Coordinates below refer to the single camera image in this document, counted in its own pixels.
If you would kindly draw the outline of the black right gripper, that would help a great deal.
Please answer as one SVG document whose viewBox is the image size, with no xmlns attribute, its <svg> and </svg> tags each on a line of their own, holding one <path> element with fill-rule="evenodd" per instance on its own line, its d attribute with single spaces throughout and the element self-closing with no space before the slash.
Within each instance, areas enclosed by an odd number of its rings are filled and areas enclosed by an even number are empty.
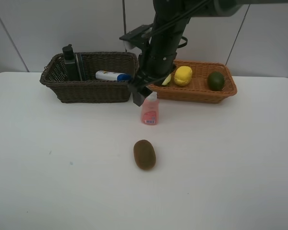
<svg viewBox="0 0 288 230">
<path fill-rule="evenodd" d="M 182 31 L 152 36 L 148 49 L 140 58 L 135 79 L 129 85 L 134 104 L 141 106 L 152 93 L 146 86 L 161 81 L 171 72 L 181 38 Z"/>
</svg>

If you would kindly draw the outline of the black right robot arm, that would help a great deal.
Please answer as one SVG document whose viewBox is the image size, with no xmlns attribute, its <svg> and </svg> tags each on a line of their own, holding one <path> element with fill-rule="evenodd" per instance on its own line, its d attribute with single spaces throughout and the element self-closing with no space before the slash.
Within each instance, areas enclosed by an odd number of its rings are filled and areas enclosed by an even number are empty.
<svg viewBox="0 0 288 230">
<path fill-rule="evenodd" d="M 150 84 L 162 83 L 173 71 L 177 49 L 192 17 L 229 17 L 242 3 L 238 0 L 155 0 L 154 21 L 120 37 L 120 40 L 141 49 L 139 68 L 129 82 L 133 102 L 141 106 L 152 92 Z"/>
</svg>

